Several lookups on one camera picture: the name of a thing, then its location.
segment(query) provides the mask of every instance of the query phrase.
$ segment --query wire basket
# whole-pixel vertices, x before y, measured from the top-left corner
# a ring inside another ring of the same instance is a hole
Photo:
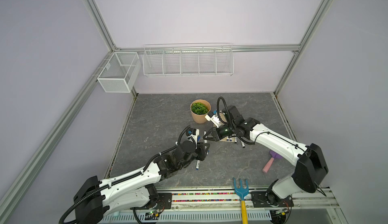
[[[232,75],[232,46],[196,46],[146,49],[145,76]]]
[[[131,92],[140,68],[136,52],[114,52],[97,79],[105,92]]]

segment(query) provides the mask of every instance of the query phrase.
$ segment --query plant pot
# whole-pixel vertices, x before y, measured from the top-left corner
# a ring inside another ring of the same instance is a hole
[[[198,124],[203,124],[203,123],[205,123],[205,122],[207,121],[206,118],[205,118],[205,116],[207,115],[207,113],[208,113],[209,111],[207,111],[206,114],[204,114],[204,115],[197,115],[197,114],[193,113],[193,111],[191,111],[191,106],[192,106],[195,102],[201,102],[201,103],[203,103],[204,105],[206,105],[206,107],[208,108],[209,111],[211,110],[210,103],[209,103],[208,101],[206,101],[206,100],[203,100],[203,99],[197,99],[197,100],[195,100],[194,102],[192,102],[191,105],[190,105],[190,112],[191,112],[191,116],[193,117],[193,120],[194,120],[195,122],[197,122]]]

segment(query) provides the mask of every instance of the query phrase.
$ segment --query pink handle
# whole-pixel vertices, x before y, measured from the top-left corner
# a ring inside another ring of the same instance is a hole
[[[269,168],[271,167],[272,163],[274,162],[274,158],[269,159],[267,164],[263,168],[263,173],[267,173]]]

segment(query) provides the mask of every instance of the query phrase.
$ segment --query purple trowel blade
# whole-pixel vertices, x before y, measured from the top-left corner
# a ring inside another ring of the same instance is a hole
[[[281,155],[277,154],[277,153],[274,152],[273,150],[269,151],[269,153],[271,154],[271,156],[272,156],[274,159],[281,159],[281,158],[283,158]]]

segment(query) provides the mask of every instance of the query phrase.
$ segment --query marble pattern surface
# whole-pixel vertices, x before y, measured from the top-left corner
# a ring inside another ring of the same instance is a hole
[[[252,117],[279,134],[289,137],[270,93],[217,94],[140,94],[134,106],[122,143],[114,161],[112,176],[118,176],[146,164],[148,159],[172,147],[179,133],[192,125],[203,131],[213,124],[197,124],[190,113],[190,104],[204,99],[216,109],[219,96],[228,105],[235,105],[244,118]],[[249,185],[270,185],[275,179],[293,172],[285,159],[276,159],[268,173],[261,170],[271,158],[269,149],[230,142],[211,142],[210,152],[196,170],[196,161],[177,175],[156,183],[156,187],[232,186],[232,178],[248,179]]]

